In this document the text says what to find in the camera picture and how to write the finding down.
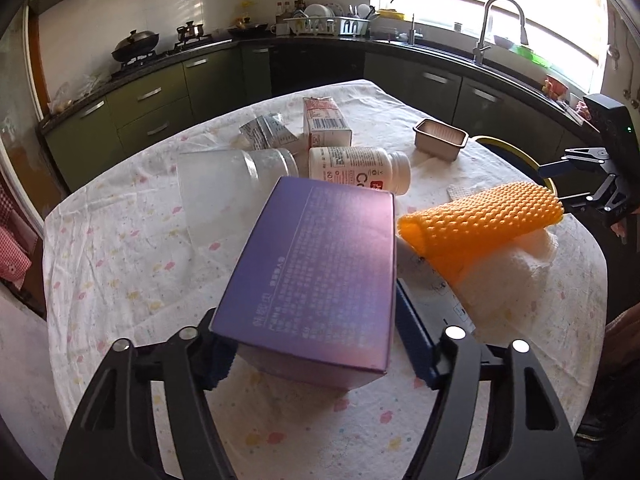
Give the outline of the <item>person right hand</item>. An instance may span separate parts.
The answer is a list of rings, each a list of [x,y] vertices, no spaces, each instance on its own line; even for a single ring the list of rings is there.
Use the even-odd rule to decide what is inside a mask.
[[[623,244],[628,243],[628,233],[627,233],[627,224],[628,221],[626,219],[620,220],[619,222],[614,223],[611,226],[611,230],[614,234],[620,239]]]

